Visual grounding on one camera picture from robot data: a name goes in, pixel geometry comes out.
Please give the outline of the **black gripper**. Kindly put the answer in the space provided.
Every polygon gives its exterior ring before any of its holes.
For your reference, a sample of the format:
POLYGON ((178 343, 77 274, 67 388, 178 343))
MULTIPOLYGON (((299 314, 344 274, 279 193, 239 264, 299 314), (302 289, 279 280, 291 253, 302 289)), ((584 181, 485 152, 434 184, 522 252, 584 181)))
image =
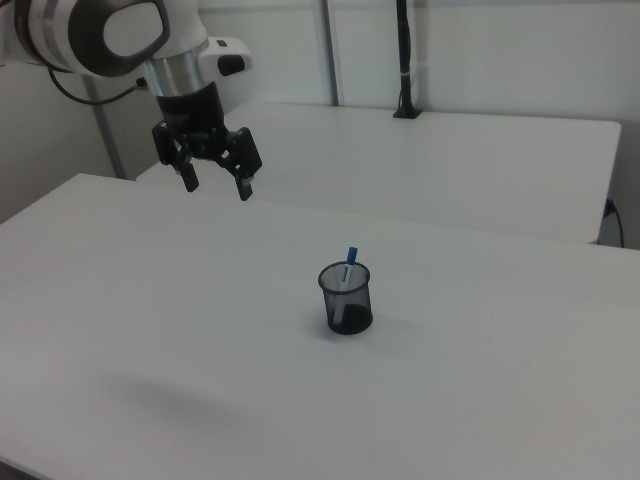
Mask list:
POLYGON ((251 182, 262 167, 251 131, 242 127, 230 132, 224 123, 224 109, 216 83, 188 95, 156 98, 162 121, 152 129, 161 164, 171 166, 188 192, 199 187, 192 156, 221 160, 234 177, 239 197, 253 194, 251 182))

